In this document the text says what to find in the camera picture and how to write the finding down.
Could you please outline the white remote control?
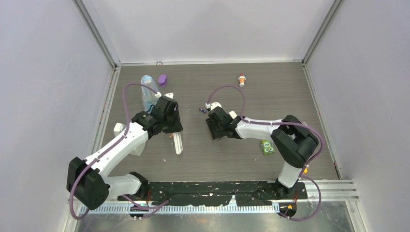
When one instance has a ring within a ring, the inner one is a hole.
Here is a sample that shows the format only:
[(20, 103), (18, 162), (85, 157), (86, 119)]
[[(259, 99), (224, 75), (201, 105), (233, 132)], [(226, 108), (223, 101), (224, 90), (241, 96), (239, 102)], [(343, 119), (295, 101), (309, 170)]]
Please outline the white remote control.
[(180, 155), (183, 151), (181, 133), (179, 132), (173, 133), (173, 139), (174, 139), (175, 152), (177, 155)]

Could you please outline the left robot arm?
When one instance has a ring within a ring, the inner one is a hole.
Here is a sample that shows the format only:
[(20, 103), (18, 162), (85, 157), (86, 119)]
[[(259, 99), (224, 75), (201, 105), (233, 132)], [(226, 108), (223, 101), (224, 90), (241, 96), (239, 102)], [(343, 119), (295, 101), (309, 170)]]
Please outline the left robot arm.
[(137, 113), (106, 146), (96, 153), (71, 160), (68, 168), (67, 190), (89, 210), (100, 207), (106, 200), (131, 195), (143, 200), (149, 191), (149, 182), (141, 174), (130, 172), (110, 177), (111, 171), (134, 149), (144, 145), (159, 133), (175, 134), (183, 130), (178, 103), (173, 93), (159, 97), (150, 113)]

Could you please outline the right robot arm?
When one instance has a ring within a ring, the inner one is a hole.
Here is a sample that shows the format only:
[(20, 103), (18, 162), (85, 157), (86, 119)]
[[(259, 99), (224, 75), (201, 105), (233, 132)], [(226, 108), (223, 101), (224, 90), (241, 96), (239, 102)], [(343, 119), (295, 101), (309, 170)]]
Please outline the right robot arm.
[(212, 139), (226, 136), (272, 142), (284, 159), (283, 168), (275, 181), (276, 192), (285, 199), (295, 193), (295, 184), (303, 168), (320, 144), (318, 136), (308, 126), (292, 115), (282, 120), (266, 121), (241, 117), (234, 111), (227, 113), (218, 102), (208, 104), (206, 108), (206, 124)]

